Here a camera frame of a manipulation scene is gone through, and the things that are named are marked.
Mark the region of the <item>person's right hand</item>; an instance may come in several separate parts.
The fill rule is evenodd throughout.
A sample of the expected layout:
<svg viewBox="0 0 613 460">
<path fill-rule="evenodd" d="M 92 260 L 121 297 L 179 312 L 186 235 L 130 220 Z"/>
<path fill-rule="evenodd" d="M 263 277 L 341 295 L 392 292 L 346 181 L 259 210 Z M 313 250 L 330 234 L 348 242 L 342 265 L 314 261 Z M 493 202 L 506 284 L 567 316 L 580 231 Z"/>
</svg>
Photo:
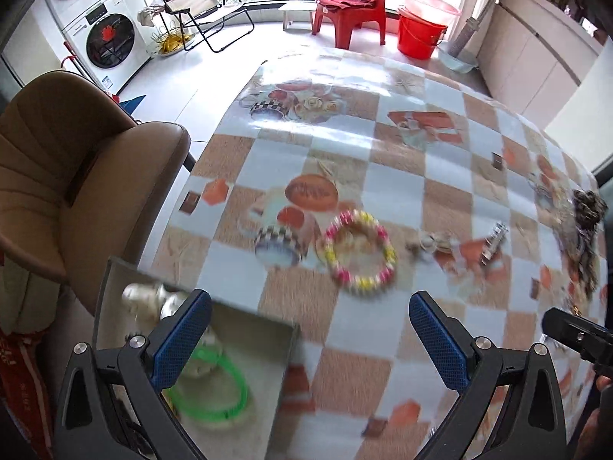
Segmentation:
<svg viewBox="0 0 613 460">
<path fill-rule="evenodd" d="M 595 386 L 598 391 L 603 391 L 612 383 L 611 379 L 606 376 L 597 377 Z M 600 409 L 594 409 L 590 413 L 583 430 L 580 433 L 577 448 L 575 449 L 574 459 L 584 459 L 592 450 L 595 441 L 597 440 L 598 418 L 600 417 Z"/>
</svg>

